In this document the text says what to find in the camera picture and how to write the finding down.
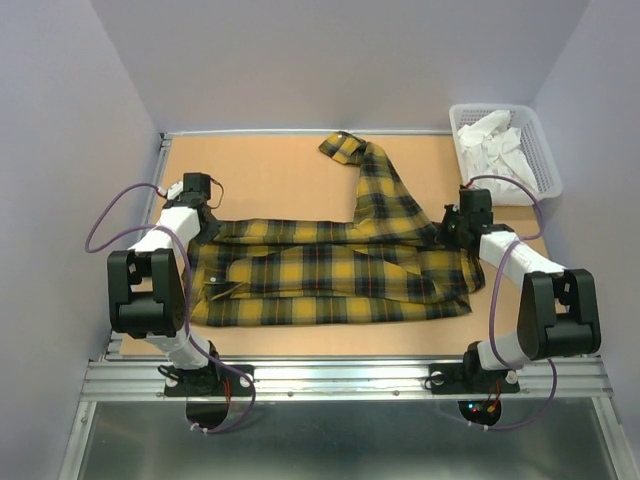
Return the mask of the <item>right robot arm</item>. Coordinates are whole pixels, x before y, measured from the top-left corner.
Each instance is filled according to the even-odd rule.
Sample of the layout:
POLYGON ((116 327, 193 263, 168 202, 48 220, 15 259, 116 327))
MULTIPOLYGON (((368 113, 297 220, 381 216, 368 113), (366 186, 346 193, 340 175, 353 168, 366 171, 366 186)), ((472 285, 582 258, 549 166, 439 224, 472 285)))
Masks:
POLYGON ((489 190, 462 186, 459 202, 445 207, 437 240, 461 247, 496 268, 489 338, 470 344, 460 363, 438 369, 443 386, 459 382, 467 391, 482 390, 533 361, 599 350, 601 329, 593 275, 547 259, 510 227, 496 224, 489 190), (503 278, 520 289, 519 311, 516 328, 497 337, 495 314, 503 278))

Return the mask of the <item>yellow plaid long sleeve shirt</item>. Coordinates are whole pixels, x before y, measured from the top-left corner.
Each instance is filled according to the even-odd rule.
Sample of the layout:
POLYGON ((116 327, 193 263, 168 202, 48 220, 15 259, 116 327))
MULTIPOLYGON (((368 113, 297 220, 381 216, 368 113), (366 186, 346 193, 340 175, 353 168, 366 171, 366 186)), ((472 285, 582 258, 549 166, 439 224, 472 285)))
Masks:
POLYGON ((440 245, 386 152, 345 132, 319 147, 359 171, 346 223, 226 221, 191 244, 190 319, 209 327, 370 324, 458 317, 485 285, 479 260, 440 245))

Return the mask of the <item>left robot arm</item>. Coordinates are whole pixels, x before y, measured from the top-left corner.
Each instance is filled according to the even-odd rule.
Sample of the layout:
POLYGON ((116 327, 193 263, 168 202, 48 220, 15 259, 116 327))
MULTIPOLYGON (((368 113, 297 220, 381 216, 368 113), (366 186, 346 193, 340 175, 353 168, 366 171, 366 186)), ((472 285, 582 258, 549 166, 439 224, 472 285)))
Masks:
POLYGON ((127 250, 107 258, 112 329, 144 340, 169 363, 158 368, 171 397, 209 396, 222 387, 223 371, 212 359, 214 345, 190 330, 179 261, 189 243, 204 244, 220 230, 209 201, 216 182, 205 173, 186 173, 160 195, 166 200, 156 223, 127 250))

